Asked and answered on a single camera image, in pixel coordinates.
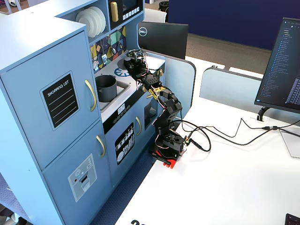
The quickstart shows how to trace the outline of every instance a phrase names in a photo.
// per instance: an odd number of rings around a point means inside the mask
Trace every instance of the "toy kitchen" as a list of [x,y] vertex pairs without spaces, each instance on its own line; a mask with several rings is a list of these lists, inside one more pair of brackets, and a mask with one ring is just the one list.
[[[123,65],[143,19],[144,0],[49,0],[1,20],[0,172],[33,224],[90,224],[155,135],[162,108]],[[184,116],[194,65],[146,62]]]

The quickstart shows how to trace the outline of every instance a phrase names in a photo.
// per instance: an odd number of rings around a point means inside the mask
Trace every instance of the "dishwasher sign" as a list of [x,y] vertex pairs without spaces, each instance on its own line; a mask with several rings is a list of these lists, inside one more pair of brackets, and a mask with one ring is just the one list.
[[115,142],[117,164],[119,165],[135,144],[135,128],[131,123]]

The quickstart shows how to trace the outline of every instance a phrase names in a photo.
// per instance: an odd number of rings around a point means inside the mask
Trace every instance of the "monitor stand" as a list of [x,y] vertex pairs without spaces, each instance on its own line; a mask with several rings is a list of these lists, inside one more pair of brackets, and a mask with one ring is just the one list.
[[[293,132],[295,134],[298,134],[300,136],[300,128],[297,127],[287,127],[284,128],[287,131]],[[283,140],[285,141],[285,144],[287,146],[287,149],[289,150],[291,157],[300,158],[300,137],[297,137],[295,135],[291,135],[289,133],[286,133],[284,131],[280,131]]]

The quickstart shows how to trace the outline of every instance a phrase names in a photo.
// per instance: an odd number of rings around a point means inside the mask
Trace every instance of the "black monitor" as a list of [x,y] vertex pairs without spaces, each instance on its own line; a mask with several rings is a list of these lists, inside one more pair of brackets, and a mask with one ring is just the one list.
[[188,39],[187,24],[141,22],[138,29],[141,48],[185,59]]
[[283,18],[255,104],[300,113],[300,20]]

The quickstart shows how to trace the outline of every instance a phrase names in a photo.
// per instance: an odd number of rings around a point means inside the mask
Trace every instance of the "colorful tile backsplash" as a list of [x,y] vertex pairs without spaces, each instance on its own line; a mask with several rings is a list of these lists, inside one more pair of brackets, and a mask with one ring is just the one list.
[[[111,51],[111,41],[112,47],[117,51],[115,55],[113,55]],[[99,69],[107,66],[111,61],[115,60],[119,55],[124,53],[127,48],[126,43],[126,28],[125,26],[121,27],[120,29],[116,30],[110,36],[106,36],[105,38],[101,39],[100,41],[96,42],[93,46],[90,47],[90,53],[93,61],[93,65],[95,66],[98,64]],[[104,64],[102,60],[102,55],[107,55],[107,63]]]

